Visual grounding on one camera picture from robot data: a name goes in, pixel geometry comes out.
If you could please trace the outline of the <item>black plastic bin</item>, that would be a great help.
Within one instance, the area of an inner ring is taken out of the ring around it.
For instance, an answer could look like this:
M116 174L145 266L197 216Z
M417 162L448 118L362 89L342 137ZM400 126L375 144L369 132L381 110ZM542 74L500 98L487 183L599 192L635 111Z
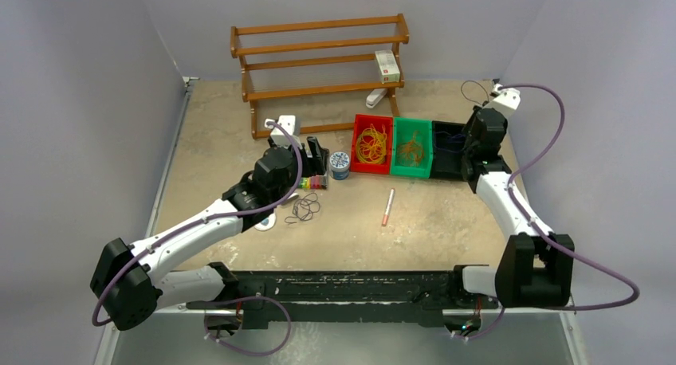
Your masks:
M466 181L463 162L466 160L464 124L434 120L432 123L433 162L431 179Z

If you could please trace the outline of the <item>red plastic bin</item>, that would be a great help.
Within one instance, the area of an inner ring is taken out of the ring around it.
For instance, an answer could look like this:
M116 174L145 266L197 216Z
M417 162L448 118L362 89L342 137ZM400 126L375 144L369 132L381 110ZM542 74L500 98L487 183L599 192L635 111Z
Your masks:
M393 118L355 115L351 145L351 171L388 175L393 144Z

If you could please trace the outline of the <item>green plastic bin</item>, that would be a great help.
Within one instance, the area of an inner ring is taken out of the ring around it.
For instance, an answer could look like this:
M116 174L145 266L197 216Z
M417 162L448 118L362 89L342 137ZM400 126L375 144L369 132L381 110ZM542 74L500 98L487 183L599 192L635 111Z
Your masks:
M428 179L434 157L431 121L396 117L392 136L390 174Z

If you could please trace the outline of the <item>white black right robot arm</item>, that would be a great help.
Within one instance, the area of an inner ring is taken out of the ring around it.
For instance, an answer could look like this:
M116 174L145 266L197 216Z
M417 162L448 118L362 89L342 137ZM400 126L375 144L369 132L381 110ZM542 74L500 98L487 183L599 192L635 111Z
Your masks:
M511 170L499 153L507 126L499 111L476 107L462 129L462 178L489 207L506 246L495 268L456 266L461 277L448 284L447 295L459 307L482 294L507 308L560 308L570 297L572 258L548 241L569 250L575 246L567 234L555 234L538 221L511 180Z

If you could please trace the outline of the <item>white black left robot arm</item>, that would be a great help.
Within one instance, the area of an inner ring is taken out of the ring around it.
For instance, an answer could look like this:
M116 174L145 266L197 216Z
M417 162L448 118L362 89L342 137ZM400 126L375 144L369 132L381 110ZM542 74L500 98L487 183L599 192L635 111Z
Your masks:
M269 218L303 179L312 160L295 136L284 145L271 143L254 168L205 210L176 226L142 240L120 238L101 251L90 281L96 296L92 324L114 324L125 331L155 311L192 301L210 301L228 308L238 287L228 281L222 263L179 271L183 262L229 237L242 234Z

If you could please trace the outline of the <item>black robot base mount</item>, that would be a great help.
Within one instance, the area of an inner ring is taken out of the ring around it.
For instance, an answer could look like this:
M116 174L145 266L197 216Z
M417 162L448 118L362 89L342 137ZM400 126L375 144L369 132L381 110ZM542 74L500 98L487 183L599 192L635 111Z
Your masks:
M498 311L491 296L462 289L453 270L233 271L215 301L191 310L238 312L244 329L271 322L409 323L458 330L477 308Z

